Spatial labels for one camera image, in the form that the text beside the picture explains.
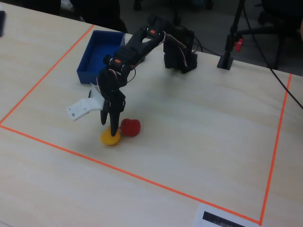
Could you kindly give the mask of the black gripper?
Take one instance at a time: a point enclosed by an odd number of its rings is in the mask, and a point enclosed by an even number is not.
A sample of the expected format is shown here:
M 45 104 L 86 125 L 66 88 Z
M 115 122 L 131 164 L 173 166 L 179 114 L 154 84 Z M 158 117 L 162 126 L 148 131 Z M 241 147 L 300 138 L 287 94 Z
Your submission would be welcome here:
M 111 136 L 115 136 L 119 128 L 120 113 L 124 111 L 126 104 L 115 71 L 102 69 L 97 78 L 97 86 L 104 98 L 103 108 L 100 110 L 101 124 L 105 125 L 109 113 Z

